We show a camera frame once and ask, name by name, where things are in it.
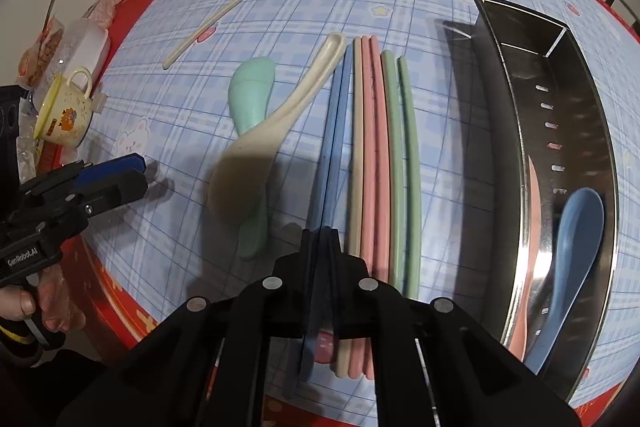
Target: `star print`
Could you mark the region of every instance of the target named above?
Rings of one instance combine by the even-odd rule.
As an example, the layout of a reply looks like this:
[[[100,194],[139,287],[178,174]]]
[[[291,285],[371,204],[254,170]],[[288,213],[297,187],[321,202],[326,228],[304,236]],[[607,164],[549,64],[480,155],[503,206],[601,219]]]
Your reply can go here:
[[[378,5],[374,6],[371,9],[371,13],[373,13],[373,15],[375,15],[376,17],[388,17],[389,15],[391,15],[391,10],[386,6]]]

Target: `metal screw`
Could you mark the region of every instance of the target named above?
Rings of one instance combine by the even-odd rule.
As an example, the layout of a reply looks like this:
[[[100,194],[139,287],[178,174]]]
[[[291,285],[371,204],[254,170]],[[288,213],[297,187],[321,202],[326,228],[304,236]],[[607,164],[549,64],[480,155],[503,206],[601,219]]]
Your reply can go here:
[[[372,292],[378,287],[378,281],[372,279],[371,277],[366,277],[364,279],[360,279],[358,282],[358,286],[360,286],[361,290]]]
[[[453,302],[449,299],[441,297],[433,303],[433,308],[440,313],[449,313],[453,311]]]
[[[262,286],[267,288],[268,290],[277,290],[282,286],[282,279],[280,277],[267,277],[264,281],[262,281]]]
[[[187,309],[190,312],[201,312],[207,307],[207,301],[202,297],[194,297],[187,302]]]

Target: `beige chopstick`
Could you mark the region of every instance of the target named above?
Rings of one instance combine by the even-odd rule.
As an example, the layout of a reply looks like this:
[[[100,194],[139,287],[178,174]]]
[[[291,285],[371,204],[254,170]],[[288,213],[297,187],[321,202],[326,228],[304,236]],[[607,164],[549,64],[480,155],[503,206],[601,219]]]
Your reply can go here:
[[[218,22],[224,15],[229,13],[233,8],[235,8],[238,4],[240,4],[243,0],[232,0],[229,4],[219,9],[215,12],[211,17],[205,20],[198,29],[194,31],[190,37],[184,40],[180,46],[178,46],[175,51],[169,55],[167,60],[162,63],[163,70],[168,70],[171,65],[182,55],[189,46],[191,46],[196,39],[208,28],[210,28],[213,24]]]
[[[360,233],[362,231],[362,183],[364,173],[364,115],[362,113],[362,44],[360,37],[353,43],[353,157],[351,159],[351,202],[349,216],[348,249],[350,255],[360,256]],[[335,376],[345,378],[349,371],[351,339],[338,343],[335,358]]]

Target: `mint green spoon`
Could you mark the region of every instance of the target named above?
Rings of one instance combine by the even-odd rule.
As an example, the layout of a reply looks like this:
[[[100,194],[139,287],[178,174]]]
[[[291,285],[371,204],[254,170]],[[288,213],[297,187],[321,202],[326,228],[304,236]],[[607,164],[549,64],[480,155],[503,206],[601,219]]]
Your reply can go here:
[[[254,57],[240,64],[229,83],[229,113],[238,136],[264,120],[276,76],[276,65],[269,57]],[[240,225],[238,255],[246,261],[264,249],[267,242],[267,194],[262,188],[260,200]]]

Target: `cup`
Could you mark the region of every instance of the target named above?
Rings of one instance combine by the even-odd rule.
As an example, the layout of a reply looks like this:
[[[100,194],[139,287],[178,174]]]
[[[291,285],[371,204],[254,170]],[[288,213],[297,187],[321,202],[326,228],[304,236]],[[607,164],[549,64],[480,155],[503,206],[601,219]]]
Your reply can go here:
[[[83,93],[71,82],[76,74],[87,77]],[[33,129],[34,139],[56,143],[65,147],[77,147],[89,128],[92,100],[89,98],[94,81],[86,68],[78,68],[68,79],[58,74],[42,102]]]

